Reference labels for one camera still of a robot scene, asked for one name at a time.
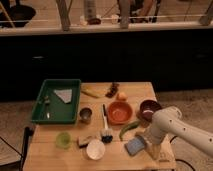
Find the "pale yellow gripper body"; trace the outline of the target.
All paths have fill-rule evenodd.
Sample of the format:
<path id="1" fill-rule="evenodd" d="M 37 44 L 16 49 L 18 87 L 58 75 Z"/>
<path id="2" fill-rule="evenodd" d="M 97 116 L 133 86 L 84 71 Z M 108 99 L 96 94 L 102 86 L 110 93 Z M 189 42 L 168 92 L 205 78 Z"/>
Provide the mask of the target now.
<path id="1" fill-rule="evenodd" d="M 148 132 L 136 132 L 135 136 L 145 144 L 145 150 L 151 158 L 157 160 L 160 155 L 161 144 Z"/>

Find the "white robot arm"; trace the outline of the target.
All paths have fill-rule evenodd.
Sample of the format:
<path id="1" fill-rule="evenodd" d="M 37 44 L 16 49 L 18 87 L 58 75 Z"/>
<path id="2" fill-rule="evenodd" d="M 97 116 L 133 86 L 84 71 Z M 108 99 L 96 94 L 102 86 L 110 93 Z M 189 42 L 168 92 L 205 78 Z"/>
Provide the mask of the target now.
<path id="1" fill-rule="evenodd" d="M 175 106 L 166 107 L 155 112 L 146 109 L 136 114 L 140 121 L 148 121 L 149 126 L 142 132 L 147 143 L 147 153 L 156 160 L 168 133 L 174 134 L 196 147 L 206 155 L 213 157 L 213 133 L 191 126 L 181 120 L 182 112 Z"/>

